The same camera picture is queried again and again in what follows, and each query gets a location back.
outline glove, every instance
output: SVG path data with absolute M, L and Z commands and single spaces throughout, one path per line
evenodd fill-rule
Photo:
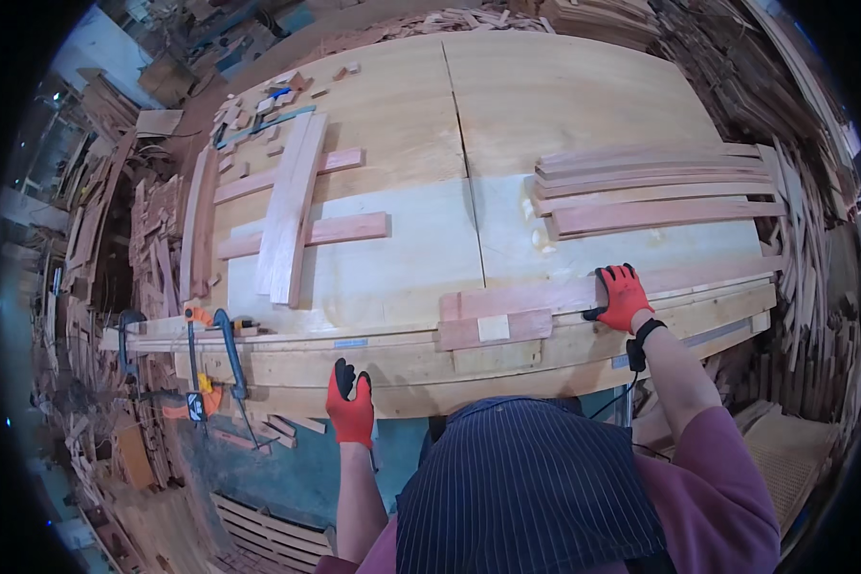
M 583 312 L 585 320 L 598 320 L 617 331 L 631 332 L 631 317 L 641 309 L 652 308 L 647 303 L 647 295 L 641 280 L 629 264 L 597 267 L 597 277 L 606 289 L 608 305 Z
M 365 372 L 357 376 L 357 396 L 348 400 L 354 386 L 354 365 L 346 364 L 344 358 L 335 361 L 329 377 L 329 397 L 325 410 L 329 413 L 335 438 L 341 442 L 359 442 L 373 448 L 370 433 L 373 431 L 374 411 L 370 376 Z

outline forearm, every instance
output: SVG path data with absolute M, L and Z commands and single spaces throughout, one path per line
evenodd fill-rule
M 631 319 L 632 330 L 637 332 L 652 317 L 654 313 L 650 310 L 639 310 Z M 668 329 L 651 331 L 643 349 L 673 440 L 678 442 L 695 415 L 706 408 L 721 406 L 721 396 L 699 359 Z
M 338 493 L 338 557 L 364 561 L 389 522 L 379 495 L 370 450 L 359 442 L 342 442 L 342 486 Z

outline wrist strap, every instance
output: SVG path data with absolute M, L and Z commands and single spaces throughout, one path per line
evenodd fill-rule
M 648 319 L 638 329 L 633 339 L 625 342 L 625 352 L 628 354 L 628 368 L 635 373 L 641 373 L 647 368 L 647 359 L 644 356 L 644 339 L 657 327 L 666 327 L 662 320 Z

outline black cable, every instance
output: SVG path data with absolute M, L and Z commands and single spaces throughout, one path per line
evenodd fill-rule
M 628 393 L 630 393 L 630 392 L 631 392 L 631 390 L 634 388 L 635 383 L 637 383 L 637 382 L 638 382 L 638 374 L 637 374 L 637 373 L 635 373 L 635 374 L 634 374 L 634 380 L 631 382 L 631 385 L 629 385 L 629 386 L 628 386 L 628 388 L 626 388 L 626 389 L 625 389 L 625 392 L 621 393 L 618 397 L 616 397 L 616 398 L 614 398 L 613 400 L 610 400 L 609 402 L 607 402 L 606 404 L 604 404 L 604 405 L 602 406 L 602 408 L 600 408 L 599 410 L 597 410 L 596 412 L 594 412 L 592 415 L 590 415 L 590 416 L 589 416 L 589 417 L 587 417 L 587 418 L 588 418 L 588 419 L 591 419 L 591 420 L 595 419 L 595 418 L 597 417 L 597 415 L 598 415 L 598 414 L 600 414 L 601 412 L 603 412 L 604 410 L 606 410 L 607 408 L 609 408 L 611 405 L 613 405 L 613 404 L 615 403 L 615 401 L 616 401 L 616 400 L 618 400 L 618 399 L 620 399 L 620 398 L 624 397 L 625 395 L 627 395 Z
M 666 461 L 667 461 L 667 462 L 673 462 L 673 459 L 672 459 L 672 458 L 670 458 L 670 457 L 669 457 L 669 456 L 667 456 L 666 454 L 661 454 L 661 453 L 656 452 L 656 451 L 655 451 L 653 448 L 651 448 L 650 446 L 644 446 L 643 444 L 638 444 L 637 442 L 632 442 L 632 443 L 631 443 L 631 445 L 632 445 L 632 446 L 640 446 L 640 447 L 641 447 L 641 448 L 643 448 L 644 450 L 650 451 L 650 452 L 652 452 L 652 453 L 656 454 L 657 456 L 660 456 L 661 458 L 666 458 Z

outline pink shirt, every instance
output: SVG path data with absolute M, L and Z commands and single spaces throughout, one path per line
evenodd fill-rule
M 740 431 L 724 407 L 703 410 L 682 432 L 672 464 L 634 456 L 647 497 L 654 503 L 678 574 L 772 572 L 781 536 L 769 491 Z M 317 574 L 396 571 L 393 516 L 358 567 L 322 557 Z M 624 574 L 621 562 L 592 568 Z

